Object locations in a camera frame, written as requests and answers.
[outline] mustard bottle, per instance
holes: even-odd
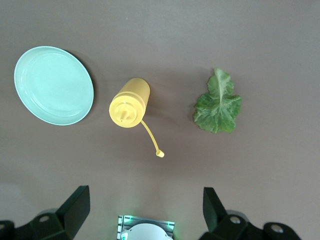
[[[164,152],[159,149],[155,137],[143,121],[149,95],[150,87],[148,83],[142,78],[132,78],[113,98],[109,107],[109,114],[115,124],[123,128],[132,128],[141,123],[152,139],[155,154],[163,158]]]

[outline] screw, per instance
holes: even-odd
[[[230,217],[230,221],[233,222],[234,224],[241,223],[240,219],[237,216]]]
[[[279,233],[279,234],[282,234],[284,232],[284,230],[282,229],[282,227],[280,227],[279,225],[277,224],[272,224],[271,225],[271,229],[273,231],[275,231],[276,233]]]
[[[49,220],[49,216],[42,216],[42,217],[40,217],[39,222],[43,223],[43,222],[48,221],[48,220]]]

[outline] bottle nozzle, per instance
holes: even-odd
[[[120,122],[123,123],[129,117],[128,111],[123,111],[120,116]]]
[[[155,151],[156,151],[155,155],[157,155],[160,158],[163,158],[165,156],[165,153],[159,149],[158,144],[156,142],[156,139],[155,139],[154,135],[152,134],[152,132],[150,131],[149,127],[147,126],[147,124],[143,120],[141,120],[141,123],[144,126],[144,128],[146,129],[146,131],[148,132],[148,134],[150,135],[150,138],[154,144]]]

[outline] plate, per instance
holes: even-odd
[[[26,108],[54,125],[79,122],[94,101],[86,68],[72,54],[53,46],[26,51],[16,63],[14,84]]]

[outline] lettuce leaf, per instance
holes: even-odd
[[[235,119],[241,110],[242,98],[232,95],[234,83],[230,74],[219,68],[209,78],[208,92],[201,95],[196,105],[193,121],[205,131],[212,133],[232,133],[236,127]]]

